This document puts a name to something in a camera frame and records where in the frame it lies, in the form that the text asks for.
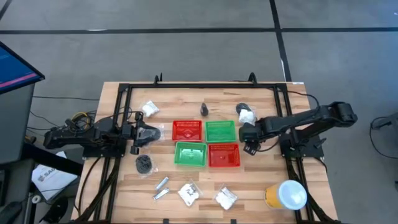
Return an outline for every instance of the silver metal piece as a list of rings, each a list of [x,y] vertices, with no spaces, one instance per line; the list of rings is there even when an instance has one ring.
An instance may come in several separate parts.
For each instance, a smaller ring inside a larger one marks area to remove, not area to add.
[[[169,181],[169,178],[168,178],[168,177],[165,177],[165,178],[161,181],[161,183],[159,183],[159,184],[156,186],[155,190],[156,190],[156,191],[159,191],[159,190],[167,183],[167,181]]]
[[[157,195],[154,196],[154,200],[157,200],[161,197],[163,197],[163,195],[167,194],[170,191],[170,189],[168,187],[166,187],[165,189],[163,189],[161,192],[159,192]]]

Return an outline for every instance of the white paper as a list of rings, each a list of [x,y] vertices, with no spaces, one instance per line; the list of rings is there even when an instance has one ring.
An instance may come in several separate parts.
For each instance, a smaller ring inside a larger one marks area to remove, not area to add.
[[[57,156],[67,158],[63,151],[58,152]],[[32,173],[32,182],[46,200],[50,200],[56,196],[76,178],[77,175],[68,174],[43,165],[38,165]]]

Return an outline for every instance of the green plastic tray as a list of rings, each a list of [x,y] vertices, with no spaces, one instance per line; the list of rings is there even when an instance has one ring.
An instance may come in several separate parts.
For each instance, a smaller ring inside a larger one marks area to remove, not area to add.
[[[206,122],[206,141],[216,142],[235,142],[235,122],[234,121],[207,121]]]
[[[186,166],[205,166],[207,145],[203,143],[177,142],[174,164]]]

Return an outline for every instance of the gray floor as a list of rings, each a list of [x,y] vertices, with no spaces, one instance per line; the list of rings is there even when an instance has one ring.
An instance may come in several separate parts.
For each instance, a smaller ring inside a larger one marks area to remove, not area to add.
[[[282,28],[398,27],[393,0],[276,4]],[[13,0],[0,21],[0,30],[180,27],[273,27],[273,20],[269,2],[257,0]],[[293,81],[305,82],[322,104],[351,103],[359,117],[350,129],[323,134],[340,220],[396,223],[398,161],[377,154],[368,134],[373,118],[398,110],[398,33],[284,33],[283,38]],[[103,82],[153,80],[160,72],[170,81],[242,80],[250,72],[260,81],[284,80],[274,33],[0,35],[0,40],[46,75],[35,87],[43,96],[98,98]],[[76,100],[32,104],[33,112],[58,124],[77,111],[95,109],[95,102]],[[29,125],[49,127],[35,117]],[[374,138],[381,151],[398,156],[393,134],[386,128]],[[70,152],[72,158],[78,154]]]

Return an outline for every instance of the black stand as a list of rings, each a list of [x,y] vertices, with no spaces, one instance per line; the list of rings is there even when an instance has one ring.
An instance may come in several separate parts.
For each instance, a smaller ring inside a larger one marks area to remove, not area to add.
[[[36,163],[55,168],[69,174],[81,175],[83,165],[59,157],[31,144],[24,144],[21,159],[33,159]]]

